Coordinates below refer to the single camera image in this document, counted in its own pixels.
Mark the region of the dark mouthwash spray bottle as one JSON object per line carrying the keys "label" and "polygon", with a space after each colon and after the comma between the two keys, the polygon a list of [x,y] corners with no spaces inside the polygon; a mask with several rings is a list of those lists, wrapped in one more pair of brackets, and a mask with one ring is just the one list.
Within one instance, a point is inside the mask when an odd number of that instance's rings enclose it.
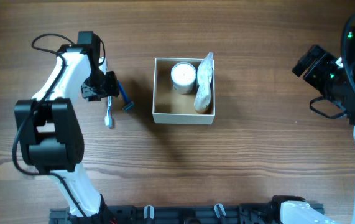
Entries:
{"label": "dark mouthwash spray bottle", "polygon": [[213,52],[209,52],[208,55],[201,61],[197,70],[197,82],[199,85],[210,84],[213,79]]}

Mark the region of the white floral lotion tube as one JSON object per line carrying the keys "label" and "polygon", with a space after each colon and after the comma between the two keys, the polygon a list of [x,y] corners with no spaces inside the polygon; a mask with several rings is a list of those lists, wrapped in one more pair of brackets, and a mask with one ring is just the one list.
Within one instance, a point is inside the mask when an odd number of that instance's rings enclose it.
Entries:
{"label": "white floral lotion tube", "polygon": [[198,68],[198,89],[194,101],[195,110],[203,114],[209,107],[211,101],[211,79],[213,69],[211,67],[200,66]]}

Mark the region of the blue disposable razor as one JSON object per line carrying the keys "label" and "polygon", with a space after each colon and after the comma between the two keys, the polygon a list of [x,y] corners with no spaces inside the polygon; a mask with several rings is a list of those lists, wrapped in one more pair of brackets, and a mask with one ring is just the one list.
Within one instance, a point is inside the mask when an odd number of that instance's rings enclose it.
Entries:
{"label": "blue disposable razor", "polygon": [[123,107],[124,111],[129,111],[134,107],[134,102],[130,100],[130,98],[128,97],[127,93],[125,92],[122,83],[118,80],[118,88],[119,88],[119,92],[122,95],[122,98],[125,102],[125,106]]}

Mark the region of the blue white toothbrush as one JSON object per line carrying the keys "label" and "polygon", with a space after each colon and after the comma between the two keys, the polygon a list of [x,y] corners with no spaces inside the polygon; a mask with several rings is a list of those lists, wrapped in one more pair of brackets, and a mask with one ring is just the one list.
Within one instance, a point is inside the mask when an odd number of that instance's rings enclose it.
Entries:
{"label": "blue white toothbrush", "polygon": [[112,97],[109,96],[107,98],[106,116],[104,117],[104,123],[107,128],[113,127],[113,118],[112,118],[112,114],[111,114],[111,108],[112,108]]}

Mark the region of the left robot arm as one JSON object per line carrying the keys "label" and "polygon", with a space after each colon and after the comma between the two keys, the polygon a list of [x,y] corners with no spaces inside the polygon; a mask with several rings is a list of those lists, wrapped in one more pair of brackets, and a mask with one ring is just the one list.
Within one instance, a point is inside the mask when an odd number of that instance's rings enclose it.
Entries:
{"label": "left robot arm", "polygon": [[73,103],[78,95],[99,101],[119,95],[118,80],[107,69],[103,41],[80,31],[54,52],[56,66],[45,85],[14,107],[17,133],[12,145],[15,168],[53,179],[69,204],[71,223],[115,223],[103,196],[83,167],[85,144]]}

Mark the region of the clear cotton swab tub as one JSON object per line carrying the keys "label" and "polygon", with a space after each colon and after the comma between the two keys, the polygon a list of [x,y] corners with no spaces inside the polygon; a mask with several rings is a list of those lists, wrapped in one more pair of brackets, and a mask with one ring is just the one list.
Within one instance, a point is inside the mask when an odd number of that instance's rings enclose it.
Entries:
{"label": "clear cotton swab tub", "polygon": [[189,94],[196,81],[196,69],[187,62],[180,62],[173,66],[170,76],[173,89],[179,94]]}

